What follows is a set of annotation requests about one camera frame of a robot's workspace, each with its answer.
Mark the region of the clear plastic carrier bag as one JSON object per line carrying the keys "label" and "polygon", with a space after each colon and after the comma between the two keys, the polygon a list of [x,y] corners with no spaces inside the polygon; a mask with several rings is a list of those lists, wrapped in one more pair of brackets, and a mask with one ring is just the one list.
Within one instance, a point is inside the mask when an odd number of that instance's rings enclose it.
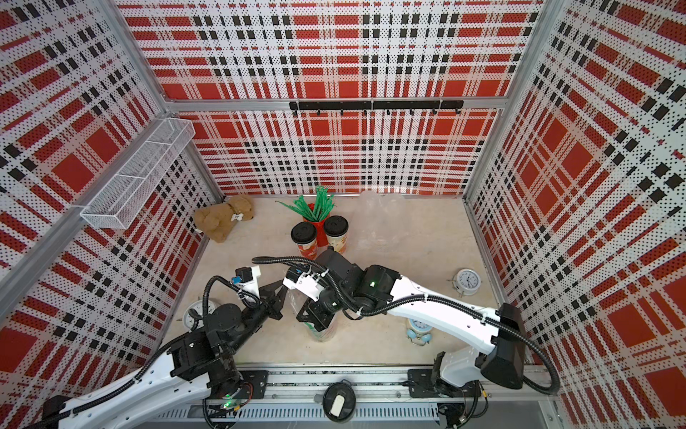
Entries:
{"label": "clear plastic carrier bag", "polygon": [[305,296],[300,291],[289,292],[289,303],[300,325],[305,327],[314,341],[330,341],[336,334],[337,319],[318,302]]}

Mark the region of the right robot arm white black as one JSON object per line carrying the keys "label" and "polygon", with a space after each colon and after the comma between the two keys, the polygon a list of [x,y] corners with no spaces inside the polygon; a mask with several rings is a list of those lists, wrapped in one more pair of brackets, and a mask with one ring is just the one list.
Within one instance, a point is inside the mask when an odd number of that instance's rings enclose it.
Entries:
{"label": "right robot arm white black", "polygon": [[334,250],[289,263],[283,283],[307,300],[298,321],[321,332],[341,312],[354,320],[390,315],[427,325],[466,344],[434,360],[432,384],[446,393],[487,380],[501,387],[555,395],[561,382],[551,359],[525,334],[521,313],[503,304],[478,307],[431,291],[384,266],[366,269]]}

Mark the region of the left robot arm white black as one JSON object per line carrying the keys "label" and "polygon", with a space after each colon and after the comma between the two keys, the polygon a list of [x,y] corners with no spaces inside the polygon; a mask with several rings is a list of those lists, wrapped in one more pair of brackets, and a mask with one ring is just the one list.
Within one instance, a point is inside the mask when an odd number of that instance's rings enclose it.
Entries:
{"label": "left robot arm white black", "polygon": [[203,325],[168,341],[139,370],[92,393],[47,400],[37,428],[131,428],[184,400],[222,399],[250,383],[234,356],[267,319],[282,318],[286,289],[259,288],[252,307],[224,304]]}

